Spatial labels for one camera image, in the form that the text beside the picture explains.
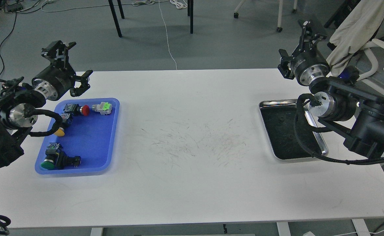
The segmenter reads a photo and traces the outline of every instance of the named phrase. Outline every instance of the black cable on floor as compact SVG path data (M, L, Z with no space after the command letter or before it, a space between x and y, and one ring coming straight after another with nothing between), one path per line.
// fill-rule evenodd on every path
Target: black cable on floor
M384 226L384 222L383 223L381 223L379 226L377 226L376 228L375 228L375 230L373 230L373 233L376 233L381 227L383 227Z
M0 58L1 58L1 62L3 63L3 69L1 70L0 72L0 76L1 74L4 72L6 66L4 64L4 60L3 60L3 57L1 56L1 46L3 45L3 43L5 42L5 40L7 40L7 38L12 34L12 32L14 31L14 28L15 28L15 22L17 21L17 12L15 13L15 18L14 18L14 24L12 24L12 29L10 31L10 33L6 36L6 38L1 42L0 44Z
M10 31L10 33L6 36L6 38L1 42L1 44L0 44L0 58L1 58L1 62L2 62L2 64L3 64L3 69L1 70L1 72L0 72L0 76L1 76L1 74L4 72L4 70L5 70L5 68L6 68L6 66L5 66L5 64L4 64L4 59L3 59L3 57L2 57L2 55L1 55L1 46L3 45L3 43L5 42L5 40L7 40L7 38L12 34L12 32L14 31L14 28L15 28L15 22L17 21L17 12L15 13L15 18L14 18L14 23L12 24L12 29L11 29L11 31Z

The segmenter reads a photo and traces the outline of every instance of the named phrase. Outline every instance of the electrical connector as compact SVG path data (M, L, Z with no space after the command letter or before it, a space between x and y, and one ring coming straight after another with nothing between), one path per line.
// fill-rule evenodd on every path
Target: electrical connector
M112 104L101 102L100 104L94 104L91 109L95 112L100 112L101 115L109 115L112 113Z

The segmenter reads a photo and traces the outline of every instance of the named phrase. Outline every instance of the chair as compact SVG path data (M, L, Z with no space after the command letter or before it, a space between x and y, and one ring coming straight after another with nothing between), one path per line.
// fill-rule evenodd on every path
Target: chair
M109 6L111 8L113 20L114 20L114 25L116 26L117 35L119 36L119 38L121 38L122 32L120 31L120 26L117 20L116 11L114 10L113 1L112 0L108 0L108 1L109 1ZM119 7L120 16L122 17L122 19L125 19L125 15L123 14L123 9L122 9L122 3L120 2L120 0L117 0L117 6ZM193 0L188 0L188 16L190 16L190 20L191 20L190 29L191 29L191 33L193 33Z
M243 5L243 3L245 1L246 0L241 0L241 2L234 9L234 18L236 18L236 19L238 18L238 10L241 8L241 6ZM292 10L292 13L297 12L297 1L298 0L294 0L294 8ZM276 28L276 31L279 32L279 33L282 31L282 27L281 27L281 23L282 23L282 5L283 5L283 0L279 0L278 26Z

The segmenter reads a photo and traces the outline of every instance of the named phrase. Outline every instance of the table leg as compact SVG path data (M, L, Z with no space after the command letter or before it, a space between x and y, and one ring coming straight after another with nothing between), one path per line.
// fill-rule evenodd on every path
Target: table leg
M119 38L121 38L122 33L120 32L119 22L117 22L117 16L116 16L116 12L114 10L114 5L113 5L112 0L109 0L109 6L111 7L111 12L112 12L113 20L114 20L114 25L116 26L117 35L119 36Z
M94 227L91 229L90 236L102 236L103 228L102 227Z
M189 0L190 4L190 16L191 16L191 33L193 33L193 0Z
M291 236L288 222L277 222L276 227L278 227L279 236Z
M353 219L352 224L354 224L355 231L362 232L357 233L358 236L370 236L370 233L368 233L367 225L365 224L364 219Z
M123 14L122 9L122 3L120 2L120 0L117 0L117 6L119 6L120 16L122 17L122 19L125 19L125 15Z

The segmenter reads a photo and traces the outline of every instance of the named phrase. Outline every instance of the white cable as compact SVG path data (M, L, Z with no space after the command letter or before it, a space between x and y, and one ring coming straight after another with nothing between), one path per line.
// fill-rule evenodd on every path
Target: white cable
M173 56L171 55L171 52L170 52L170 46L169 46L169 44L168 44L167 25L165 24L165 20L164 20L164 17L163 17L163 12L161 11L160 0L158 0L158 7L160 8L161 18L163 19L164 27L166 28L166 37L167 37L168 53L170 54L171 59L173 59L175 65L176 65L176 70L177 70L177 62L176 62L176 60L174 60Z
M366 231L361 231L361 232L358 232L358 231L355 231L355 232L351 232L351 233L371 233L371 234L377 234L377 233L374 233L374 232L366 232ZM343 233L343 234L338 234L338 235L333 235L333 236L342 236L342 235L348 235L348 234L351 234L351 233Z
M88 9L88 8L97 8L97 7L105 7L109 6L107 5L99 5L99 6L89 6L89 7L79 7L79 8L71 8L71 9L64 9L64 10L43 10L43 6L46 6L47 4L53 3L54 0L45 0L45 3L40 6L40 9L43 12L61 12L61 11L66 11L66 10L75 10L75 9ZM133 3L123 3L122 5L132 5L132 6L141 6L141 5L153 5L154 3L157 3L156 0L137 0L134 1Z
M188 7L188 4L183 0L183 3L178 2L177 0L170 0L170 3L175 5L177 9L185 9Z
M156 0L136 0L132 3L132 6L141 6L141 5L154 5L154 3L158 3Z

